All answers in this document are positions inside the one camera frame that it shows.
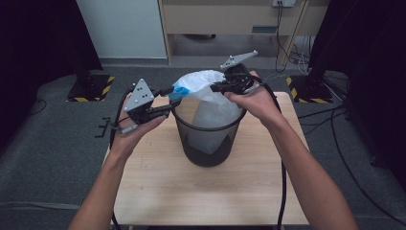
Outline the black curtain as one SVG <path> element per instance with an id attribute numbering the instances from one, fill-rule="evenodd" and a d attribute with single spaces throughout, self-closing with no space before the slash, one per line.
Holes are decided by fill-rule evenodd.
<path id="1" fill-rule="evenodd" d="M 406 192 L 406 0 L 330 0 L 310 67 L 349 77 L 351 111 Z"/>

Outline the black mesh trash bin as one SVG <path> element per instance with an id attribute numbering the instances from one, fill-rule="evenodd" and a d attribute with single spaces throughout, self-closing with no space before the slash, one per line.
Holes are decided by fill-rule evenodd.
<path id="1" fill-rule="evenodd" d="M 186 157 L 200 167 L 215 167 L 230 155 L 246 110 L 235 103 L 183 98 L 172 110 Z"/>

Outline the white trash bag blue edge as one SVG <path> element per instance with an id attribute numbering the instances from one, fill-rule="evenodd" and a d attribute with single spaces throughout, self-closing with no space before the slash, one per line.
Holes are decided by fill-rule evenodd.
<path id="1" fill-rule="evenodd" d="M 225 80 L 224 74 L 203 70 L 184 75 L 173 86 L 171 100 L 180 99 L 174 108 L 176 118 L 186 126 L 188 144 L 206 154 L 213 154 L 241 115 L 242 109 L 230 102 L 211 85 Z"/>

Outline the beige wooden desk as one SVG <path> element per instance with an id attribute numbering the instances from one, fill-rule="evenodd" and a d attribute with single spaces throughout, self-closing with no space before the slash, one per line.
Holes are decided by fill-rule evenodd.
<path id="1" fill-rule="evenodd" d="M 298 36 L 318 33 L 330 0 L 158 0 L 164 38 L 172 35 L 270 35 L 285 65 Z"/>

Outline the black stand with striped base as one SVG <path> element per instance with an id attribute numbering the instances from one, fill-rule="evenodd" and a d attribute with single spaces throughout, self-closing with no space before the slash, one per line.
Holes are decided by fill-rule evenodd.
<path id="1" fill-rule="evenodd" d="M 322 77 L 291 75 L 286 78 L 292 99 L 295 103 L 330 104 L 332 95 L 324 85 Z"/>
<path id="2" fill-rule="evenodd" d="M 114 77 L 94 75 L 86 68 L 75 67 L 76 81 L 67 96 L 68 102 L 100 102 L 110 90 Z"/>

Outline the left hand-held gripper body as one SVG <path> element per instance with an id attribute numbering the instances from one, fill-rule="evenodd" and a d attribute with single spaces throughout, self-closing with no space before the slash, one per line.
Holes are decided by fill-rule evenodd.
<path id="1" fill-rule="evenodd" d="M 150 89 L 144 79 L 140 79 L 136 84 L 132 94 L 124 105 L 124 112 L 137 125 L 145 124 L 161 116 L 169 116 L 169 106 L 153 107 L 155 97 L 158 92 Z"/>

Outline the person's left hand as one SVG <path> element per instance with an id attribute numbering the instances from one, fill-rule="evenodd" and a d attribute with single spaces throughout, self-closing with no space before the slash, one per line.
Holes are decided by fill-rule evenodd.
<path id="1" fill-rule="evenodd" d="M 129 93 L 124 98 L 124 105 L 120 109 L 120 116 L 119 116 L 119 129 L 125 129 L 135 125 L 135 123 L 130 119 L 127 118 L 127 113 L 124 111 L 124 106 L 126 105 L 127 101 L 130 98 L 131 93 Z M 148 132 L 154 130 L 159 125 L 161 125 L 167 119 L 166 116 L 160 116 L 155 118 L 145 124 L 138 125 L 134 130 L 129 131 L 126 134 L 122 134 L 120 131 L 116 131 L 113 144 L 111 145 L 110 149 L 112 153 L 118 153 L 121 156 L 129 156 L 133 152 L 134 148 L 140 142 L 142 137 L 146 135 Z"/>

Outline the white panel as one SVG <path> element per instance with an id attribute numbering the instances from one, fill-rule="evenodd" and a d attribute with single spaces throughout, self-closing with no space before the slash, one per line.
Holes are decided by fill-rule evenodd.
<path id="1" fill-rule="evenodd" d="M 158 0 L 77 0 L 100 58 L 167 57 Z"/>

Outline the white power strip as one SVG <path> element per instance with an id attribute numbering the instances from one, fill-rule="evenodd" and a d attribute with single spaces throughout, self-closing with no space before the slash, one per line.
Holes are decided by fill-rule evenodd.
<path id="1" fill-rule="evenodd" d="M 273 7 L 293 8 L 296 0 L 272 0 Z"/>

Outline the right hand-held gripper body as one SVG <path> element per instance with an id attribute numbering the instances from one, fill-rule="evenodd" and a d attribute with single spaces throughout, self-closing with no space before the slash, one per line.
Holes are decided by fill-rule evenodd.
<path id="1" fill-rule="evenodd" d="M 253 52 L 229 56 L 229 58 L 220 65 L 220 69 L 224 71 L 225 81 L 228 81 L 230 89 L 228 92 L 243 94 L 246 89 L 253 85 L 253 80 L 243 61 L 253 58 L 258 52 Z"/>

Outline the person's right hand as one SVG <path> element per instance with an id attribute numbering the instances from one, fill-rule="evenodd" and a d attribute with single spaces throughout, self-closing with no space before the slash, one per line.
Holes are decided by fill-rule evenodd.
<path id="1" fill-rule="evenodd" d="M 247 109 L 267 128 L 274 129 L 285 122 L 271 95 L 263 86 L 259 86 L 245 95 L 226 92 L 224 96 L 229 101 Z"/>

